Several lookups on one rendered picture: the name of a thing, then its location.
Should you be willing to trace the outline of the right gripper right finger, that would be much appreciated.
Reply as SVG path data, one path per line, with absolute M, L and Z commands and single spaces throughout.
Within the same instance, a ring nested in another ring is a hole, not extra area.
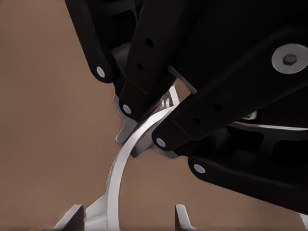
M 185 205 L 175 205 L 175 230 L 192 231 L 194 227 L 191 225 Z

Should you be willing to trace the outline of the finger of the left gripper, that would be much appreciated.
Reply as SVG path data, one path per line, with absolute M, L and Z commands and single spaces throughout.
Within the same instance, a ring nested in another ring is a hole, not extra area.
M 308 215 L 308 45 L 253 48 L 151 139 L 205 182 Z
M 158 0 L 65 0 L 94 77 L 115 88 L 114 105 L 124 124 L 116 141 L 129 136 L 158 107 L 174 82 L 166 72 L 165 44 L 155 33 Z

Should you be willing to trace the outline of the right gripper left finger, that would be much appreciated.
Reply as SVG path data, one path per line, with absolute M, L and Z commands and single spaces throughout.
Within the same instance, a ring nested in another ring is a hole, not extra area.
M 53 227 L 58 231 L 73 231 L 84 229 L 84 206 L 74 205 Z

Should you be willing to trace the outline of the silver drainage pipe clamp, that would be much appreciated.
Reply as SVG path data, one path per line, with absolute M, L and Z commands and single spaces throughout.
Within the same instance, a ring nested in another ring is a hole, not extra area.
M 122 148 L 111 166 L 103 195 L 86 209 L 85 231 L 120 231 L 119 190 L 124 168 L 130 156 L 138 158 L 147 150 L 152 149 L 168 159 L 178 157 L 175 152 L 162 149 L 163 141 L 155 145 L 151 138 L 154 128 L 180 103 L 174 86 L 170 87 L 159 101 L 157 106 L 159 111 L 149 114 L 139 122 L 127 117 L 121 111 L 117 96 L 113 97 L 113 103 L 123 120 L 123 126 L 116 137 L 116 141 Z

